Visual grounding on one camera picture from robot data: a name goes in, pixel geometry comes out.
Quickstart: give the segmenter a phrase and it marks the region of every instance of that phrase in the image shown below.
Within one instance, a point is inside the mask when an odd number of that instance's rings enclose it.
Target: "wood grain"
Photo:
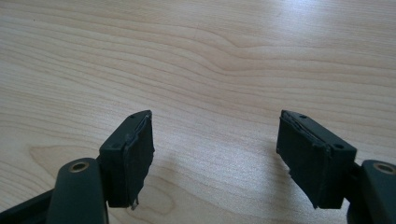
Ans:
[[[111,223],[346,223],[275,153],[281,109],[396,159],[396,3],[0,1],[0,211],[153,111],[155,158]]]

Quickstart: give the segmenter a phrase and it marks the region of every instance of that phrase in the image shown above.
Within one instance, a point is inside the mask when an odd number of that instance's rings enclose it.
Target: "table surface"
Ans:
[[[151,109],[154,161],[111,223],[346,223],[276,154],[282,109],[396,159],[396,3],[0,1],[0,211]]]

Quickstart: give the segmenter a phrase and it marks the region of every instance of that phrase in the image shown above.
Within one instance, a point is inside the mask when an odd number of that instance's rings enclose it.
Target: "black plastic part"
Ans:
[[[346,198],[350,202],[346,214],[348,224],[372,224],[373,219],[370,215],[370,210],[367,207],[367,202],[364,200],[361,192],[361,167],[354,164],[349,179],[343,183],[346,192]]]
[[[315,208],[340,208],[356,148],[308,116],[283,110],[276,152]]]
[[[20,203],[0,214],[0,223],[44,224],[50,206],[52,190],[42,193],[24,203]]]
[[[59,170],[46,223],[108,223],[100,169],[95,159],[71,161]]]
[[[396,223],[396,166],[383,161],[364,161],[360,184],[373,222]]]
[[[100,147],[97,159],[102,169],[110,207],[138,203],[154,155],[151,111],[128,117]]]

